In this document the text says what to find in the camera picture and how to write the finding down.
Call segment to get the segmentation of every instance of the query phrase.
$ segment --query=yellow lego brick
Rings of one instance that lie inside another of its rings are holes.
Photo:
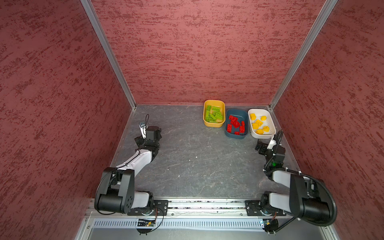
[[[256,115],[254,113],[251,113],[249,116],[251,117],[251,121],[256,120]]]
[[[255,123],[257,123],[257,124],[259,125],[259,127],[260,127],[261,125],[263,125],[263,122],[260,121],[259,119],[257,119]]]

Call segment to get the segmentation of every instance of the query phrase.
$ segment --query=red lego brick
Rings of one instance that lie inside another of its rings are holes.
[[[227,125],[227,132],[231,133],[232,131],[232,124]]]
[[[229,117],[229,120],[231,120],[231,121],[237,121],[237,117],[235,117],[235,116],[232,116],[232,115],[230,115]]]
[[[238,121],[234,121],[234,120],[232,120],[232,121],[231,121],[231,124],[232,124],[235,128],[240,127],[240,123],[239,123]]]

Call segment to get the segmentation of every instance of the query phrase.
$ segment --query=lego brick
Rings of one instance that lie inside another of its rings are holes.
[[[261,127],[261,125],[263,125],[263,122],[260,121],[259,119],[257,119],[255,123],[257,123],[259,125],[259,127]]]
[[[213,115],[220,120],[223,120],[223,115],[220,112],[213,112]]]
[[[213,118],[214,120],[217,119],[217,117],[215,117],[212,113],[210,113],[209,116],[210,116],[211,118]]]
[[[251,113],[249,117],[251,118],[252,121],[256,120],[256,114],[254,113]]]
[[[229,133],[232,132],[232,124],[227,125],[227,132],[229,132]]]
[[[237,117],[235,117],[235,116],[233,116],[233,115],[230,115],[229,117],[229,120],[231,120],[231,121],[237,121]]]
[[[240,127],[240,123],[239,123],[238,121],[234,121],[234,120],[232,120],[232,121],[231,121],[231,124],[232,124],[235,128]]]

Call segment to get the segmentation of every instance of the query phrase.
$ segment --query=green lego brick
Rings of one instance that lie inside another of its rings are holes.
[[[212,113],[210,113],[209,116],[210,116],[211,118],[213,118],[214,120],[217,119],[217,117],[215,117]]]
[[[223,120],[223,115],[220,112],[214,112],[213,115],[220,120]]]

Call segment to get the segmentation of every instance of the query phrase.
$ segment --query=gray table surface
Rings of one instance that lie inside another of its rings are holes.
[[[232,139],[225,136],[224,126],[205,126],[203,106],[139,105],[114,165],[135,153],[134,138],[141,134],[138,123],[146,114],[148,126],[162,129],[161,148],[135,177],[136,190],[153,192],[155,197],[202,198],[260,198],[267,190],[289,193],[264,175],[265,156],[255,150],[257,139],[249,133],[242,140]],[[284,166],[295,169],[296,163],[288,156]]]

